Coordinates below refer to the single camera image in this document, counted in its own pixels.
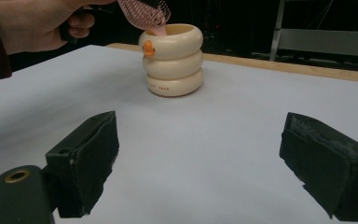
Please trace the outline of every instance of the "cream-colored cup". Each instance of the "cream-colored cup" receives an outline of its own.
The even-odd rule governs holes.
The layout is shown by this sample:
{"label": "cream-colored cup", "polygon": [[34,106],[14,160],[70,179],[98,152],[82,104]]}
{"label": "cream-colored cup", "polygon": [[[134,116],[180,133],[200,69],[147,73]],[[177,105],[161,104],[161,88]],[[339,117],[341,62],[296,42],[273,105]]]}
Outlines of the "cream-colored cup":
{"label": "cream-colored cup", "polygon": [[155,94],[185,95],[203,82],[202,32],[189,24],[168,24],[166,31],[165,36],[145,31],[139,38],[146,80]]}

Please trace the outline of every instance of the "hand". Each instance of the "hand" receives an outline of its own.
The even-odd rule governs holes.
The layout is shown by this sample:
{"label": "hand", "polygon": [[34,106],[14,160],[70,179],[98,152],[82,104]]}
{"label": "hand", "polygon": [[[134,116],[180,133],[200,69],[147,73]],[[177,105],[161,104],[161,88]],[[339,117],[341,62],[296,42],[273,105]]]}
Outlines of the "hand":
{"label": "hand", "polygon": [[0,36],[7,54],[57,49],[58,27],[70,24],[69,34],[86,37],[94,18],[89,13],[72,15],[86,5],[106,5],[116,0],[6,0],[0,1]]}

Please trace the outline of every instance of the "white tabletop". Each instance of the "white tabletop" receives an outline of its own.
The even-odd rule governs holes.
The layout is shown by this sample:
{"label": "white tabletop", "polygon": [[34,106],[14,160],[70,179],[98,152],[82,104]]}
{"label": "white tabletop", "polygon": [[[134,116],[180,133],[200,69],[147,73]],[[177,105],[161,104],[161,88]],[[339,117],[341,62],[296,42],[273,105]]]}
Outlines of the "white tabletop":
{"label": "white tabletop", "polygon": [[120,152],[90,216],[56,223],[339,223],[279,157],[288,112],[358,141],[358,82],[204,62],[203,85],[152,94],[140,52],[89,46],[0,80],[0,174],[44,167],[87,118],[117,112]]}

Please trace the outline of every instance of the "pink object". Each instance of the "pink object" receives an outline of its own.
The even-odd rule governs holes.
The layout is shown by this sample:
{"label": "pink object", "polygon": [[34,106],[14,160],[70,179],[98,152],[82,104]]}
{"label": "pink object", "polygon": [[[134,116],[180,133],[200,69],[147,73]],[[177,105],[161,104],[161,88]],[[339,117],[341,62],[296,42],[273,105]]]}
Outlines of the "pink object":
{"label": "pink object", "polygon": [[130,24],[141,30],[150,30],[154,35],[167,35],[165,24],[171,16],[163,0],[153,8],[138,0],[117,0]]}

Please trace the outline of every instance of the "dark background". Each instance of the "dark background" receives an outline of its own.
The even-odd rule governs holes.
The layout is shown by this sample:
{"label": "dark background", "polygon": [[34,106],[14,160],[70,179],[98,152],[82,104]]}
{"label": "dark background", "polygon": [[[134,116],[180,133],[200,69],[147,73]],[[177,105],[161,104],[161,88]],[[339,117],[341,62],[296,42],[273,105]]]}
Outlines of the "dark background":
{"label": "dark background", "polygon": [[[189,23],[204,33],[202,51],[246,58],[267,59],[271,47],[279,0],[165,0],[172,16],[169,23]],[[299,29],[358,31],[358,0],[299,1],[286,3],[282,26]],[[87,45],[111,43],[136,45],[143,32],[132,27],[116,5],[114,13],[92,11],[96,23],[87,38],[61,49],[10,55],[14,71]],[[279,56],[327,58],[337,62],[358,57],[279,51]]]}

